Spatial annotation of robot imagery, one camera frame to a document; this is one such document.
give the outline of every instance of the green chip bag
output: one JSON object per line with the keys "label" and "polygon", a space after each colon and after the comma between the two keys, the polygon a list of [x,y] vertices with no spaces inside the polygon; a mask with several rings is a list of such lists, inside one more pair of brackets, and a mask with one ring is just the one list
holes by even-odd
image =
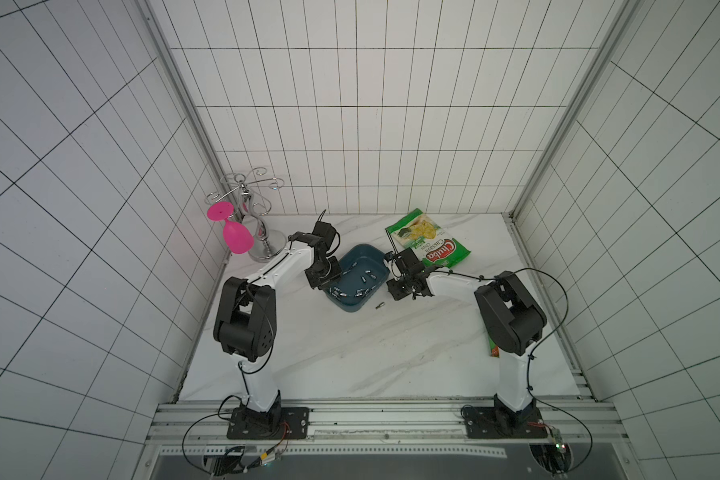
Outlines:
{"label": "green chip bag", "polygon": [[388,226],[387,232],[403,248],[411,247],[426,266],[450,268],[469,255],[469,250],[418,208]]}

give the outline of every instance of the white tile wall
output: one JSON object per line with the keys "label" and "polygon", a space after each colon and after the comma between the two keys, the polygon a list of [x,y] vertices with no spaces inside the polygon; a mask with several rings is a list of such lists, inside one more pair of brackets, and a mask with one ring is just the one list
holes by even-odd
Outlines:
{"label": "white tile wall", "polygon": [[512,210],[619,6],[150,3],[225,170],[272,168],[287,214]]}
{"label": "white tile wall", "polygon": [[171,85],[132,0],[0,2],[0,478],[130,478],[176,387],[226,251]]}
{"label": "white tile wall", "polygon": [[720,478],[720,2],[643,3],[517,218],[646,479]]}

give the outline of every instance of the marble surface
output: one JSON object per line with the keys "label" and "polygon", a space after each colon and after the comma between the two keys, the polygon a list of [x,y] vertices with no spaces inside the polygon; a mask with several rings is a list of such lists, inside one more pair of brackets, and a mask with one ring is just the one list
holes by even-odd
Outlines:
{"label": "marble surface", "polygon": [[[326,215],[342,236],[336,256],[356,244],[391,250],[384,228],[401,215]],[[454,269],[498,274],[523,265],[499,214],[432,215],[472,253]],[[289,235],[312,231],[316,216],[271,216],[270,228]],[[244,277],[262,264],[232,255],[223,279]],[[533,292],[525,272],[518,274]],[[380,302],[385,305],[376,310]],[[240,372],[213,339],[218,310],[209,318],[179,400],[221,400],[243,393]],[[278,333],[269,365],[283,398],[422,398],[492,396],[498,388],[497,358],[476,305],[447,297],[393,301],[384,288],[358,312],[347,313],[310,290],[302,275],[277,291]],[[531,384],[537,395],[575,395],[574,378],[555,337],[537,349]]]}

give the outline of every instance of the black mounting plate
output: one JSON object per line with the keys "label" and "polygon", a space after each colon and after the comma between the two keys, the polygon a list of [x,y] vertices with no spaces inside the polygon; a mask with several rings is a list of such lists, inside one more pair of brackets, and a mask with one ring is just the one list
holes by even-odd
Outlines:
{"label": "black mounting plate", "polygon": [[[276,432],[268,432],[258,425],[248,422],[245,418],[245,410],[232,412],[230,416],[230,427],[226,431],[226,437],[230,440],[263,440],[271,439],[278,441],[282,437],[282,427],[279,426]],[[283,407],[280,415],[280,423],[287,422],[291,432],[286,439],[302,440],[307,438],[307,427],[309,426],[309,408],[306,407]]]}
{"label": "black mounting plate", "polygon": [[[475,407],[478,414],[482,418],[493,418],[494,408],[493,407]],[[538,408],[534,408],[528,417],[528,422],[540,422],[541,413]],[[472,422],[472,425],[468,421],[464,420],[464,425],[467,427],[467,438],[480,438],[480,439],[496,439],[496,438],[508,438],[508,436],[499,433],[494,427],[492,422]],[[547,430],[541,427],[532,427],[526,425],[524,428],[520,428],[512,438],[546,438]]]}

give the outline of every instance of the dark blue bowl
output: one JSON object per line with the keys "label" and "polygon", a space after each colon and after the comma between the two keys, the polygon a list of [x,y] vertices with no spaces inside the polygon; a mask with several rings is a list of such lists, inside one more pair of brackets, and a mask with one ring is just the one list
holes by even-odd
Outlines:
{"label": "dark blue bowl", "polygon": [[[357,265],[353,267],[352,264],[355,262],[357,262]],[[389,276],[389,270],[384,264],[384,253],[375,246],[368,244],[355,245],[338,261],[338,264],[341,266],[343,274],[342,278],[334,286],[345,292],[347,296],[336,298],[329,291],[326,292],[326,295],[331,302],[334,302],[345,312],[357,312],[360,310],[360,307],[374,293],[384,287],[384,282],[387,281]],[[376,276],[376,280],[366,274],[366,270],[370,270]],[[367,295],[355,296],[357,290],[365,288],[371,289]]]}

